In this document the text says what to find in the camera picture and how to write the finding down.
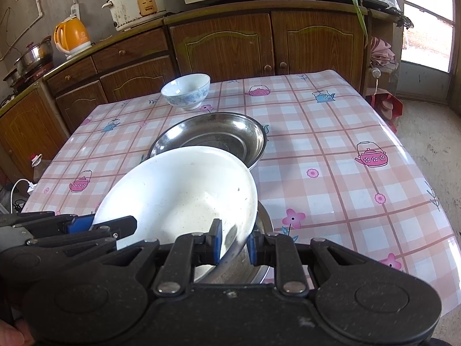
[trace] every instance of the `table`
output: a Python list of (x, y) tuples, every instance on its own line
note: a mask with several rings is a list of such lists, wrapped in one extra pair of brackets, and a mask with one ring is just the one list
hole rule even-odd
[(385, 122), (332, 70), (230, 80), (184, 112), (160, 94), (100, 105), (56, 155), (24, 211), (95, 212), (156, 137), (200, 113), (238, 112), (268, 134), (252, 174), (276, 231), (325, 237), (461, 303), (461, 254), (430, 184)]

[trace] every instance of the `power cord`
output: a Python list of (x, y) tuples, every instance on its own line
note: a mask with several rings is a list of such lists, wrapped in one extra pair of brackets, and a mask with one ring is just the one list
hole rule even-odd
[(31, 192), (36, 186), (31, 181), (25, 178), (21, 178), (16, 181), (16, 183), (13, 185), (13, 188), (11, 189), (11, 195), (10, 195), (10, 212), (11, 213), (13, 213), (13, 192), (14, 192), (16, 185), (21, 181), (26, 181), (29, 184), (29, 189), (27, 190), (27, 192)]

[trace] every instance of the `door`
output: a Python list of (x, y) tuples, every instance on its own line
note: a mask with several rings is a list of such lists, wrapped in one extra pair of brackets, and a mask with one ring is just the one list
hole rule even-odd
[(181, 75), (211, 82), (274, 75), (269, 14), (244, 14), (170, 27)]
[(101, 77), (110, 103), (158, 93), (176, 78), (170, 56), (144, 61)]
[(459, 38), (455, 37), (460, 35), (455, 30), (453, 0), (404, 0), (400, 7), (414, 27), (403, 31), (397, 93), (446, 103), (456, 73), (453, 48)]
[(0, 118), (0, 131), (0, 143), (29, 181), (34, 174), (31, 156), (42, 153), (43, 159), (52, 160), (66, 141), (37, 90)]
[(98, 105), (107, 104), (107, 99), (97, 80), (59, 96), (56, 103), (67, 127), (73, 133)]
[(365, 40), (356, 14), (327, 11), (273, 11), (278, 74), (335, 70), (357, 91)]

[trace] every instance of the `blue teapot print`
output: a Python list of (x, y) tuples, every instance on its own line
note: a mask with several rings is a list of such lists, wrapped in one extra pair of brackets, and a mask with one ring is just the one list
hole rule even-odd
[(107, 126), (105, 128), (102, 129), (102, 132), (105, 133), (105, 132), (114, 130), (118, 125), (120, 125), (120, 122), (116, 123), (116, 121), (120, 121), (120, 120), (119, 119), (113, 119), (112, 121), (110, 121), (107, 124)]
[(328, 91), (317, 91), (312, 93), (318, 103), (326, 103), (327, 101), (335, 101), (335, 94)]

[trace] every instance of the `pink teapot print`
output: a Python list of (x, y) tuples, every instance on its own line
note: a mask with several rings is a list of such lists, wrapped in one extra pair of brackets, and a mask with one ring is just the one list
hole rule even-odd
[(84, 125), (88, 125), (91, 120), (93, 119), (93, 116), (88, 116), (86, 119), (84, 119), (84, 121), (82, 122), (82, 126)]
[(386, 152), (373, 142), (360, 142), (357, 144), (357, 154), (356, 162), (360, 162), (370, 168), (384, 166), (388, 162)]
[(81, 172), (78, 178), (69, 185), (71, 192), (82, 192), (85, 190), (89, 185), (92, 174), (93, 172), (91, 170)]
[(269, 93), (271, 93), (269, 87), (260, 84), (258, 86), (251, 86), (250, 91), (246, 94), (250, 96), (267, 96)]

